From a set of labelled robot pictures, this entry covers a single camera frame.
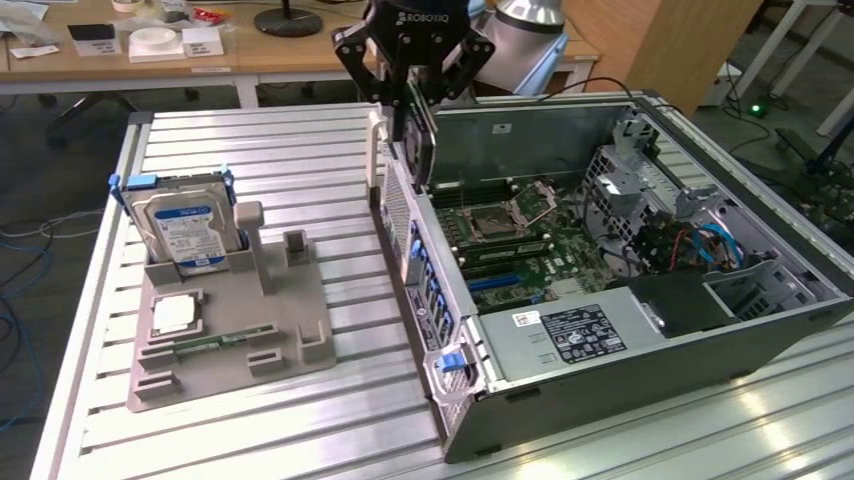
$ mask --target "aluminum extrusion table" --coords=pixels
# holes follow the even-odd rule
[[[130,413],[122,404],[144,247],[110,200],[33,478],[851,478],[852,322],[728,385],[476,462],[441,462],[364,199],[367,111],[164,113],[128,127],[120,174],[227,163],[239,199],[264,203],[265,238],[303,227],[317,241],[339,365]]]

